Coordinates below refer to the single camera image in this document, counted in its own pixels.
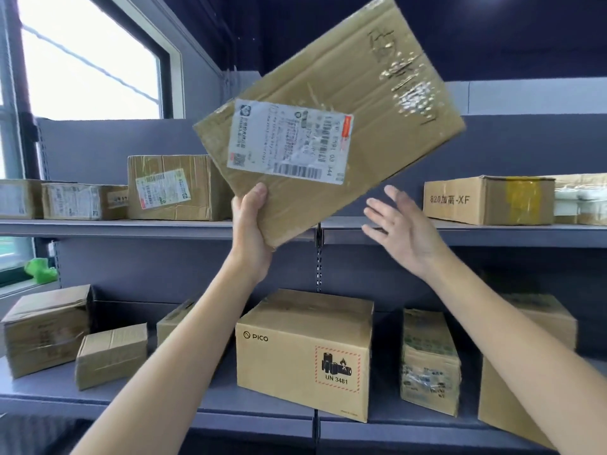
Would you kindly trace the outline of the person's right hand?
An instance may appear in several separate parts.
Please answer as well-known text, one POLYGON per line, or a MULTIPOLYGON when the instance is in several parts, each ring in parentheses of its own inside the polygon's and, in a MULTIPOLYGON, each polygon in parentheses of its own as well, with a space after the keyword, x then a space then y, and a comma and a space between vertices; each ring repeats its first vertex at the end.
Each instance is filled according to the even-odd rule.
POLYGON ((363 211, 371 222, 368 225, 392 233, 394 246, 385 250, 411 274, 428 282, 454 254, 412 198, 393 185, 383 190, 392 204, 368 198, 363 211))

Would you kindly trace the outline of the person's left hand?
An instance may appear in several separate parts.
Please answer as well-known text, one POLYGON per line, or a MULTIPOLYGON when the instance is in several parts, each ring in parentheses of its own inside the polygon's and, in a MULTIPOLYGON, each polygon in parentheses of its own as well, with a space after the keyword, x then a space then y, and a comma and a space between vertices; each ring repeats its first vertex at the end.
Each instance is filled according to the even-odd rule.
POLYGON ((240 198, 234 197, 232 208, 232 251, 231 254, 243 267, 254 283, 263 281, 268 274, 273 249, 265 243, 257 218, 241 218, 239 215, 240 198))

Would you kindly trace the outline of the person's right forearm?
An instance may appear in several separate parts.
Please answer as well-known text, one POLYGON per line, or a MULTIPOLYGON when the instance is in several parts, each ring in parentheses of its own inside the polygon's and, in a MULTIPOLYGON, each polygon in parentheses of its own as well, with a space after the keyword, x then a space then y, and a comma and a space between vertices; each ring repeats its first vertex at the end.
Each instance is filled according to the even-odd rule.
POLYGON ((607 377, 452 252, 411 267, 441 298, 561 455, 607 455, 607 377))

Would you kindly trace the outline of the taped cardboard box green-edged label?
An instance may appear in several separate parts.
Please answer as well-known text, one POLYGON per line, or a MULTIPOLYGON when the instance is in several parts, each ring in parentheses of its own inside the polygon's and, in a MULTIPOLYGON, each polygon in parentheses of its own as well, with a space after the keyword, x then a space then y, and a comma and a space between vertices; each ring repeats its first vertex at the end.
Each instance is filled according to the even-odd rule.
POLYGON ((130 156, 127 179, 129 219, 232 219, 233 192, 209 155, 130 156))

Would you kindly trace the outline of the cardboard box black printed text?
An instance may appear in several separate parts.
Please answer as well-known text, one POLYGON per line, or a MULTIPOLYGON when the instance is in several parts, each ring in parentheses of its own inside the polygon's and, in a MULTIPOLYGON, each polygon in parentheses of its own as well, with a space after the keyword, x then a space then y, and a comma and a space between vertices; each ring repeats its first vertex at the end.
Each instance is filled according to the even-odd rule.
POLYGON ((475 226, 549 226, 555 179, 488 176, 429 181, 423 211, 429 218, 475 226))

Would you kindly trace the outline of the grey metal shelving unit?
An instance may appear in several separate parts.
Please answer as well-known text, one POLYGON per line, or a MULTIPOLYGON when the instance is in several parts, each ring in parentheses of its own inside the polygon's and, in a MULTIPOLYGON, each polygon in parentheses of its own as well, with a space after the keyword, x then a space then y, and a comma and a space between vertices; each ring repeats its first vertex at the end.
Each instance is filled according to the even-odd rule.
MULTIPOLYGON (((388 180, 421 204, 426 181, 545 172, 607 172, 607 77, 446 84, 467 130, 388 180)), ((38 122, 47 177, 75 181, 126 178, 129 155, 203 152, 193 120, 38 122)), ((459 413, 454 418, 399 397, 402 309, 444 311, 421 280, 399 267, 361 230, 368 197, 280 245, 247 308, 288 288, 375 302, 369 422, 240 388, 236 350, 224 358, 194 421, 196 453, 220 437, 300 445, 316 455, 396 453, 549 455, 551 451, 477 419, 481 355, 448 318, 462 361, 459 413)), ((444 241, 498 292, 556 296, 578 320, 577 351, 607 374, 607 227, 472 226, 435 223, 444 241)), ((222 265, 232 223, 195 221, 0 221, 0 235, 54 244, 56 288, 90 285, 94 329, 148 323, 151 329, 185 300, 198 299, 222 265)))

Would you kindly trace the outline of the upright cardboard box taped label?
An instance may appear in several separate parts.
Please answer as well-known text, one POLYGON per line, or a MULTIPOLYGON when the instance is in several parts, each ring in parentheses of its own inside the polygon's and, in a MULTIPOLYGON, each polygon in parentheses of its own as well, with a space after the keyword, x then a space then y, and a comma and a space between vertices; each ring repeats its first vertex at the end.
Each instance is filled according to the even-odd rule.
POLYGON ((443 313, 403 310, 399 375, 401 399, 458 415, 461 360, 443 313))

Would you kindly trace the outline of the cardboard box red hazard label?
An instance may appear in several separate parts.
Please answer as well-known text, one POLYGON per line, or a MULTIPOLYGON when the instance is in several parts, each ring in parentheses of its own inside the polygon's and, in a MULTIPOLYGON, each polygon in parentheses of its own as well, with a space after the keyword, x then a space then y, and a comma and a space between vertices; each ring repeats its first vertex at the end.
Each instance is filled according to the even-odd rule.
POLYGON ((374 302, 278 289, 235 328, 237 384, 368 421, 374 302))

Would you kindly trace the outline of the narrow cardboard box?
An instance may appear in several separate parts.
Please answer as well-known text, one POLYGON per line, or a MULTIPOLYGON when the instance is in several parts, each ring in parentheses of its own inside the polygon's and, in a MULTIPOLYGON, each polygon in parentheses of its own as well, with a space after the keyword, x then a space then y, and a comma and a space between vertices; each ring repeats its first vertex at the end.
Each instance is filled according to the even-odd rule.
POLYGON ((195 304, 196 301, 187 300, 158 321, 156 324, 157 347, 160 347, 175 328, 177 328, 178 324, 186 317, 195 304))

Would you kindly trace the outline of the small plain cardboard box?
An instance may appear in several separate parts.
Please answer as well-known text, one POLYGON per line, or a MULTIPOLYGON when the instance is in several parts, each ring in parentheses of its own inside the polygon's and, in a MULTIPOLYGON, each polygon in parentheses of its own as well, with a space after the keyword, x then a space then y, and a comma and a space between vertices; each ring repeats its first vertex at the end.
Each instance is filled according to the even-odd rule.
POLYGON ((75 383, 82 391, 128 379, 147 358, 146 323, 89 334, 83 338, 75 360, 75 383))

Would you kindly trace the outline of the large plain cardboard box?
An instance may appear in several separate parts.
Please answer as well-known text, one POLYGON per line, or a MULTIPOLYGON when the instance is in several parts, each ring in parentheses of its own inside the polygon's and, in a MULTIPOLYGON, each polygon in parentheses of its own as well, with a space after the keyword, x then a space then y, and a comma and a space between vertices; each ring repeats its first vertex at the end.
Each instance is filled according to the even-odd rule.
MULTIPOLYGON (((576 349, 578 321, 554 295, 519 293, 502 296, 568 349, 576 349)), ((551 450, 555 449, 486 357, 482 358, 478 419, 551 450)))

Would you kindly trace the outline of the green object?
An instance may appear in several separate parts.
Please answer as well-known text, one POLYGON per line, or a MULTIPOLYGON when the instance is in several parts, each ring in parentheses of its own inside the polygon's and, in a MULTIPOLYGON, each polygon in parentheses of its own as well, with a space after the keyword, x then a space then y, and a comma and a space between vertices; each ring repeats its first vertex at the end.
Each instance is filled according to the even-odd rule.
POLYGON ((49 284, 58 280, 57 268, 48 258, 33 258, 26 262, 23 270, 36 284, 49 284))

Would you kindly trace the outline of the small cardboard box pale label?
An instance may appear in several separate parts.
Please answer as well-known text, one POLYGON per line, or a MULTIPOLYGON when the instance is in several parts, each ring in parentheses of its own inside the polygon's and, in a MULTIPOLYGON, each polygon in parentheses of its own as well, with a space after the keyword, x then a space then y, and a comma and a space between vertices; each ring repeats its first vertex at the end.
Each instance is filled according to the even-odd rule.
POLYGON ((42 219, 43 181, 0 179, 0 219, 42 219))

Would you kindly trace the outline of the wrinkled taped cardboard box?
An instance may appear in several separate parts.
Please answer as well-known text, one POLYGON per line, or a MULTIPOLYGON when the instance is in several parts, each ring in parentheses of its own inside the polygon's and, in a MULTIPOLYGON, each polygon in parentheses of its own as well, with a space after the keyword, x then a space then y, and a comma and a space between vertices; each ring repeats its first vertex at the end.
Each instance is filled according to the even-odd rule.
POLYGON ((11 377, 74 361, 92 327, 91 301, 89 284, 19 298, 1 321, 11 377))

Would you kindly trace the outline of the window with dark frame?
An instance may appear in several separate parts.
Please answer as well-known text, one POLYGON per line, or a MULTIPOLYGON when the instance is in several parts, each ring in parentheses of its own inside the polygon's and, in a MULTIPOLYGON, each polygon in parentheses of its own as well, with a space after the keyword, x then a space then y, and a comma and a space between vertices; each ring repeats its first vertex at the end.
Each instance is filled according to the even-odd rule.
POLYGON ((0 179, 41 176, 39 119, 173 117, 169 52, 117 0, 0 0, 0 179))

